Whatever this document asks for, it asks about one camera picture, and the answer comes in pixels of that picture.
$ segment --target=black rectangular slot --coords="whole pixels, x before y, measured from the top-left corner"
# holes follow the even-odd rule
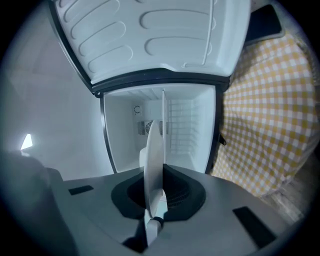
[[[81,194],[90,190],[93,190],[94,188],[92,186],[86,185],[86,186],[79,186],[79,187],[75,187],[75,188],[71,188],[69,189],[69,192],[71,194],[71,196],[77,195],[77,194]]]
[[[254,243],[261,249],[276,239],[276,236],[248,208],[241,207],[233,210]]]

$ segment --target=yellow checkered cloth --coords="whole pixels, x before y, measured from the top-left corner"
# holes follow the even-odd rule
[[[319,141],[315,104],[311,66],[291,35],[245,47],[224,93],[226,145],[212,175],[255,196],[279,189]]]

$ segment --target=gingham fabric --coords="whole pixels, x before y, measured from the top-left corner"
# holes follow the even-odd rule
[[[255,196],[290,181],[319,141],[313,74],[295,39],[243,49],[223,99],[220,145],[212,175]]]

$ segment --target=freezer compartment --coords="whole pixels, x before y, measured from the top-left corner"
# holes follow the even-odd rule
[[[164,139],[165,163],[205,172],[215,126],[214,86],[175,83],[114,90],[104,95],[104,114],[117,172],[139,167],[153,121]]]

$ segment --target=white wall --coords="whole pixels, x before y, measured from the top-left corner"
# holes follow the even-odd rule
[[[62,52],[44,4],[21,27],[1,70],[6,150],[24,152],[64,180],[112,174],[102,131],[100,101]]]

